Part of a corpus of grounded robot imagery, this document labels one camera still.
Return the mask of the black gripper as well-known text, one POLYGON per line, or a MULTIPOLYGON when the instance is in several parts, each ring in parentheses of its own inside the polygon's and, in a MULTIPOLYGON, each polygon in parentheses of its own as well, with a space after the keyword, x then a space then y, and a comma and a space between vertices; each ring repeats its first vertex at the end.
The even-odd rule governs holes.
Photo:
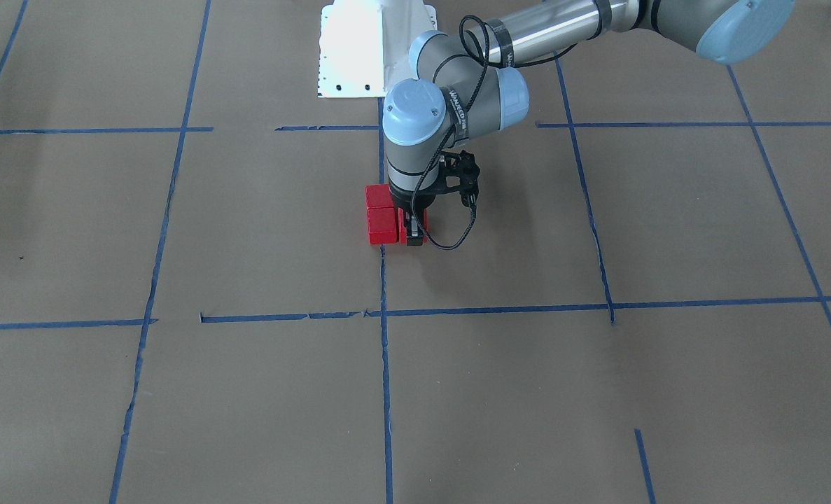
POLYGON ((412 202, 414 202, 417 213, 424 213, 435 201, 435 195, 430 192, 420 190, 416 197, 413 197, 412 191, 406 191, 397 188, 395 185, 389 185, 389 194, 393 207, 404 209, 403 211, 403 242, 406 246, 422 246, 426 240, 424 230, 419 226, 419 218, 412 213, 412 202))

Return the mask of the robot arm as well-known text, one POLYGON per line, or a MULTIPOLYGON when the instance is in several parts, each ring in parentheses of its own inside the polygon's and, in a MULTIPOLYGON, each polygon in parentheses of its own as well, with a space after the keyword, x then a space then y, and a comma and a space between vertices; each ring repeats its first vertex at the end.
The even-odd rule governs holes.
POLYGON ((460 195, 475 221, 480 170, 462 146, 525 119, 523 68, 633 29, 729 66, 764 48, 793 9, 792 1, 546 1, 501 18, 469 14, 456 34, 422 32, 408 53, 414 77, 384 98, 382 194, 390 207, 368 209, 370 241, 431 242, 427 209, 438 195, 460 195))

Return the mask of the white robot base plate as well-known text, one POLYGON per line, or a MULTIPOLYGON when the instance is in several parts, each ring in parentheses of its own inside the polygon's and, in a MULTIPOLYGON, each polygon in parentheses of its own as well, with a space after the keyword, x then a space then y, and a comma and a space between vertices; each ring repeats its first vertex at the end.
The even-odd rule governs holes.
POLYGON ((414 79, 409 58, 418 35, 438 28, 422 1, 334 1, 320 13, 317 96, 377 98, 414 79))

